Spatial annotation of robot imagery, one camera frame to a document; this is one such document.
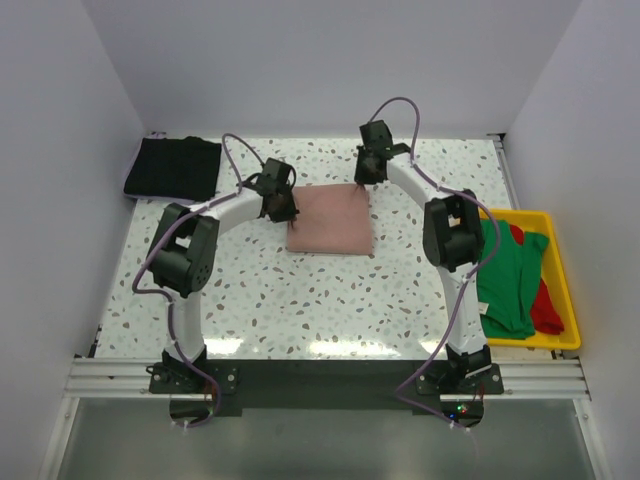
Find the yellow plastic bin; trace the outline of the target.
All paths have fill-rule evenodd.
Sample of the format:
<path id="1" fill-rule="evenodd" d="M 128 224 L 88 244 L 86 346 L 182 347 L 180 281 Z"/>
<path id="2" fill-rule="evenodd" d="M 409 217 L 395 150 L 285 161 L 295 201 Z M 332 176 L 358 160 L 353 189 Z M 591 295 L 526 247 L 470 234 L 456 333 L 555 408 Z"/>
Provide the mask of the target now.
<path id="1" fill-rule="evenodd" d="M 525 340 L 488 337 L 489 345 L 491 347 L 577 351 L 582 346 L 582 339 L 552 217 L 548 213 L 531 210 L 492 209 L 491 213 L 497 220 L 504 220 L 510 225 L 518 226 L 524 232 L 541 233 L 549 238 L 550 244 L 542 257 L 541 277 L 548 287 L 551 303 L 559 314 L 565 330 L 559 335 L 536 332 Z"/>

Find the green t-shirt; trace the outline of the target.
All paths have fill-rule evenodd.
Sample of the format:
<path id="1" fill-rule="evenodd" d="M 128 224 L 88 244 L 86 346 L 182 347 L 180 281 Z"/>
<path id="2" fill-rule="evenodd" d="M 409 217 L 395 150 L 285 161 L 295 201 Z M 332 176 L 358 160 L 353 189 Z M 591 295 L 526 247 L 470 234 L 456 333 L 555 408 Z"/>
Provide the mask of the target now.
<path id="1" fill-rule="evenodd" d="M 481 322 L 488 338 L 525 340 L 535 334 L 531 309 L 541 280 L 542 260 L 549 238 L 525 231 L 517 241 L 511 225 L 499 220 L 481 222 L 485 237 L 477 273 Z"/>

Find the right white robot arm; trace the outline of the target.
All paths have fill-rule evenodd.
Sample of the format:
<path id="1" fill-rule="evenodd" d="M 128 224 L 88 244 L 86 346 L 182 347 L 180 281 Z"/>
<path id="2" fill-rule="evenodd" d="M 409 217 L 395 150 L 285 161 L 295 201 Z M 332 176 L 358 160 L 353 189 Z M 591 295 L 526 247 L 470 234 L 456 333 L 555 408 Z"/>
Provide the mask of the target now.
<path id="1" fill-rule="evenodd" d="M 370 121 L 359 130 L 355 182 L 388 181 L 422 208 L 424 254 L 438 271 L 449 314 L 445 379 L 452 390 L 469 392 L 491 366 L 476 284 L 485 245 L 480 204 L 472 191 L 456 191 L 432 179 L 415 162 L 411 147 L 393 140 L 384 121 Z"/>

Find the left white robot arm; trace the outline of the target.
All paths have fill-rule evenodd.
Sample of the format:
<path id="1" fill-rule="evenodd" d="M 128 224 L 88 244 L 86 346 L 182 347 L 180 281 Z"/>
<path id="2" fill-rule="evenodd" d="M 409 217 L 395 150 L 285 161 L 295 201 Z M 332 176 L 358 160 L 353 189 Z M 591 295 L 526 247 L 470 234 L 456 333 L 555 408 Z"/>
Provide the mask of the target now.
<path id="1" fill-rule="evenodd" d="M 168 341 L 163 360 L 177 362 L 171 378 L 183 391 L 196 392 L 207 380 L 201 291 L 213 274 L 219 238 L 259 218 L 273 223 L 295 220 L 299 213 L 293 196 L 296 180 L 292 165 L 269 158 L 259 172 L 240 181 L 235 192 L 200 206 L 172 203 L 165 207 L 141 267 L 143 273 L 151 273 L 154 286 L 141 288 L 138 274 L 133 290 L 166 299 Z"/>

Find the pink printed t-shirt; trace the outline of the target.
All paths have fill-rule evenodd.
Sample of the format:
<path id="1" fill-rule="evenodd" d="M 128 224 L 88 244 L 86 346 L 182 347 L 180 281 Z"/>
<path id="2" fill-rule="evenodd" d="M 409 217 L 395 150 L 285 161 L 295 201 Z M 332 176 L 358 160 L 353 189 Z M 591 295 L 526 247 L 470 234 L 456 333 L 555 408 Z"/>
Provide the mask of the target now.
<path id="1" fill-rule="evenodd" d="M 295 187 L 299 210 L 288 226 L 289 252 L 330 255 L 373 253 L 368 191 L 357 184 Z"/>

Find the red t-shirt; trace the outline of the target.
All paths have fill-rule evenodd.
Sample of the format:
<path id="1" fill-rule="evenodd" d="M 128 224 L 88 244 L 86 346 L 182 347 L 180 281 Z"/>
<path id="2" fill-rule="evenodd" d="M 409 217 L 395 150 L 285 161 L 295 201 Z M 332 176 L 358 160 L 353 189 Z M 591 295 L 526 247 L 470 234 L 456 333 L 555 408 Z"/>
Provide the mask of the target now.
<path id="1" fill-rule="evenodd" d="M 542 278 L 542 260 L 549 238 L 540 233 L 524 231 L 516 225 L 510 224 L 509 228 L 521 254 L 518 286 L 520 313 L 512 327 L 512 335 L 519 340 L 529 338 L 536 332 L 559 335 L 564 331 L 564 324 Z"/>

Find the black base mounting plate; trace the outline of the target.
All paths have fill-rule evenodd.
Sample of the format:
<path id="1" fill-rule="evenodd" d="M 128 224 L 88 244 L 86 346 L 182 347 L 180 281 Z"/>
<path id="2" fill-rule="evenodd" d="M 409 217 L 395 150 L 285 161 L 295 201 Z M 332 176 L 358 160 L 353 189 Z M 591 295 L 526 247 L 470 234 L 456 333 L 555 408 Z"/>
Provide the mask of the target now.
<path id="1" fill-rule="evenodd" d="M 168 395 L 175 421 L 199 424 L 250 409 L 409 410 L 479 423 L 484 399 L 504 393 L 498 365 L 467 377 L 446 360 L 214 360 L 194 369 L 167 357 L 149 365 L 149 391 Z"/>

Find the folded black t-shirt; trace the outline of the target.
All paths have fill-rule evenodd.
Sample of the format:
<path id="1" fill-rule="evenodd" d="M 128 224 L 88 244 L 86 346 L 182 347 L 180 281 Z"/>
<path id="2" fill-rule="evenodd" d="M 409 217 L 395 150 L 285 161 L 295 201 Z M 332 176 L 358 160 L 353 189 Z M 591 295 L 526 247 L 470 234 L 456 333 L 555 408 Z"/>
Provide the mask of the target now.
<path id="1" fill-rule="evenodd" d="M 221 145 L 200 137 L 143 138 L 129 168 L 125 196 L 203 202 L 217 190 Z"/>

